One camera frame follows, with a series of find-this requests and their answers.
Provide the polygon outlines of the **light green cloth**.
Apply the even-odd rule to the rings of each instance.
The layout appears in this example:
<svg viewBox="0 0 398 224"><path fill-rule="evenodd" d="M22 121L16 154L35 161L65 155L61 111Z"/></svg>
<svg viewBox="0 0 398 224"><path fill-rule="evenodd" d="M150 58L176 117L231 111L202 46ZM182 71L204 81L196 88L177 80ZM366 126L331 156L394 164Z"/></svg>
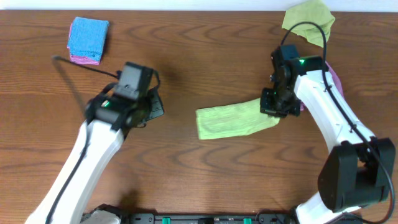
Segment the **light green cloth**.
<svg viewBox="0 0 398 224"><path fill-rule="evenodd" d="M280 119L260 112L260 99L196 110L201 140L248 136L276 126Z"/></svg>

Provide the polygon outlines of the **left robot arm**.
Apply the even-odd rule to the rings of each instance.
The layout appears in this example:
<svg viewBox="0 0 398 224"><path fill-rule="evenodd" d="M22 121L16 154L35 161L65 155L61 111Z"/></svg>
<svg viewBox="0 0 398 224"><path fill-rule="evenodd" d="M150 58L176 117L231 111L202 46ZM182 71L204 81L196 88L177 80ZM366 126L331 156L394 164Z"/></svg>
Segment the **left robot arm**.
<svg viewBox="0 0 398 224"><path fill-rule="evenodd" d="M130 130L164 115L160 86L151 85L160 79L158 71L127 62L117 78L84 107L75 145L27 223L79 223L105 167Z"/></svg>

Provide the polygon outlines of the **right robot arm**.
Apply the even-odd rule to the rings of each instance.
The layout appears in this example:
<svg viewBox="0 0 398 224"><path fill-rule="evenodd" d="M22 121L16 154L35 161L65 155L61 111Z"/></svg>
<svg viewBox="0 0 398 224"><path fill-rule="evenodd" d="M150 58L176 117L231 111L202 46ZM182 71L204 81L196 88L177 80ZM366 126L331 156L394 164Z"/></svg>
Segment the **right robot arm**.
<svg viewBox="0 0 398 224"><path fill-rule="evenodd" d="M276 118L299 116L305 105L328 148L318 192L294 208L290 221L357 220L355 210L385 201L392 192L395 146L360 122L320 56L300 57L294 45L281 45L271 53L271 60L274 86L263 89L260 112Z"/></svg>

